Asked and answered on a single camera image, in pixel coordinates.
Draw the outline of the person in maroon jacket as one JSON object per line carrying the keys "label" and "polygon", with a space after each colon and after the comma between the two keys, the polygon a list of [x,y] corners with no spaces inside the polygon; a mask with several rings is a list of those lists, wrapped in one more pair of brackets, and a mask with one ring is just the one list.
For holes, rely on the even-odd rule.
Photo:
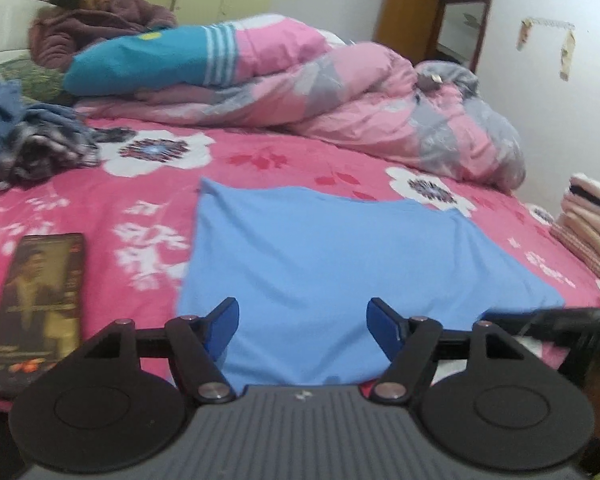
{"label": "person in maroon jacket", "polygon": [[178,26],[174,14],[146,0],[47,0],[29,29],[33,62],[68,70],[94,44]]}

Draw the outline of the pink grey quilt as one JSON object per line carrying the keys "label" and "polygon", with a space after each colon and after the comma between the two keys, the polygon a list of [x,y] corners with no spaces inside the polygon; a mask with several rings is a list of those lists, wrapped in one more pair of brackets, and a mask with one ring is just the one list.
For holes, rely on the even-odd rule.
{"label": "pink grey quilt", "polygon": [[480,98],[473,72],[444,61],[414,65],[372,42],[238,87],[178,84],[85,98],[76,108],[89,118],[283,131],[505,193],[526,177],[519,133]]}

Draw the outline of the light blue t-shirt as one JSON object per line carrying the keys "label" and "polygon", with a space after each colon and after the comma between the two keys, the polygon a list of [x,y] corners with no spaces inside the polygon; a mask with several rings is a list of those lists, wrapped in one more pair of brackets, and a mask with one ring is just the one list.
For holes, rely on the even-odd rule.
{"label": "light blue t-shirt", "polygon": [[492,308],[564,304],[457,210],[202,181],[178,312],[236,299],[238,329],[220,361],[234,389],[378,377],[387,360],[366,327],[376,297],[451,330]]}

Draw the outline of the stack of folded pink clothes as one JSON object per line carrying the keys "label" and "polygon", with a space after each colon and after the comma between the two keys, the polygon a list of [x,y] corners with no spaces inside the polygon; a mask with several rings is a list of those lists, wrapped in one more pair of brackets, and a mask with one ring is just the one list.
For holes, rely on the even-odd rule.
{"label": "stack of folded pink clothes", "polygon": [[573,174],[560,204],[550,234],[600,279],[600,181]]}

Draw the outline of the pile of jeans and plaid clothes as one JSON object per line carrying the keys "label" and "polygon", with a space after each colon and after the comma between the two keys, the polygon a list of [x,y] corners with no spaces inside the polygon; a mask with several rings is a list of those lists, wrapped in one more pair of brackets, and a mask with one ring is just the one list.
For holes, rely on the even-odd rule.
{"label": "pile of jeans and plaid clothes", "polygon": [[132,140],[130,128],[92,128],[71,107],[32,101],[0,75],[0,190],[100,164],[102,144]]}

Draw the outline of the pink floral bed blanket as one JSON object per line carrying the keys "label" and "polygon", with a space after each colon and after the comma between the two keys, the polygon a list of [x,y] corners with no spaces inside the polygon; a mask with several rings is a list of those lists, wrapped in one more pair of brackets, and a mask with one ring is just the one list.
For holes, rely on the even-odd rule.
{"label": "pink floral bed blanket", "polygon": [[560,307],[600,307],[600,281],[519,200],[439,179],[368,155],[288,134],[166,130],[136,122],[136,136],[104,144],[102,161],[33,188],[0,192],[0,295],[27,235],[85,238],[82,341],[118,318],[137,327],[178,312],[192,258],[203,180],[230,188],[309,188],[323,194],[457,210],[562,296]]}

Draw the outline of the smartphone with lit screen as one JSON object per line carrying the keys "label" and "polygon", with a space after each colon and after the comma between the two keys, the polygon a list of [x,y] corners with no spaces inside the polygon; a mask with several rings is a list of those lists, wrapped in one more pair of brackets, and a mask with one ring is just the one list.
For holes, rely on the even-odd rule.
{"label": "smartphone with lit screen", "polygon": [[79,347],[85,238],[27,235],[0,295],[0,399],[12,400]]}

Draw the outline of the wooden door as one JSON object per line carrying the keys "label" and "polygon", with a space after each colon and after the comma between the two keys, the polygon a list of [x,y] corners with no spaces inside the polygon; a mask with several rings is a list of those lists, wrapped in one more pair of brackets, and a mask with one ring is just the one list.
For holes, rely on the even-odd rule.
{"label": "wooden door", "polygon": [[373,42],[396,51],[413,64],[428,53],[438,0],[384,0]]}

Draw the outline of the dark framed wall mirror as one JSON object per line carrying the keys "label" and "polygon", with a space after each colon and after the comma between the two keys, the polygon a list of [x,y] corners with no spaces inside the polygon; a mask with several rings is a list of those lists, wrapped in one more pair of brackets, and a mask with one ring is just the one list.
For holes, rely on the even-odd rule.
{"label": "dark framed wall mirror", "polygon": [[437,0],[426,60],[478,67],[492,0]]}

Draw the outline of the teal pink striped pillow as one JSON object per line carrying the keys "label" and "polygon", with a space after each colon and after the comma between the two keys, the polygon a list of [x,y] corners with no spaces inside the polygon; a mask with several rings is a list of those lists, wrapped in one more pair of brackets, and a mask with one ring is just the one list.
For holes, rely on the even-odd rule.
{"label": "teal pink striped pillow", "polygon": [[74,57],[62,88],[78,98],[127,96],[177,84],[227,88],[289,70],[342,45],[331,32],[279,14],[182,25],[87,48]]}

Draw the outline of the green patterned pillow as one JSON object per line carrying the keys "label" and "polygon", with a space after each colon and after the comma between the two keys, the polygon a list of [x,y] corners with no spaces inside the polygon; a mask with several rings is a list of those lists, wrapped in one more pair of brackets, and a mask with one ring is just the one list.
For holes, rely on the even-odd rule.
{"label": "green patterned pillow", "polygon": [[76,97],[64,90],[63,72],[39,66],[30,58],[1,63],[0,76],[19,81],[22,95],[28,100],[63,106],[73,106],[76,102]]}

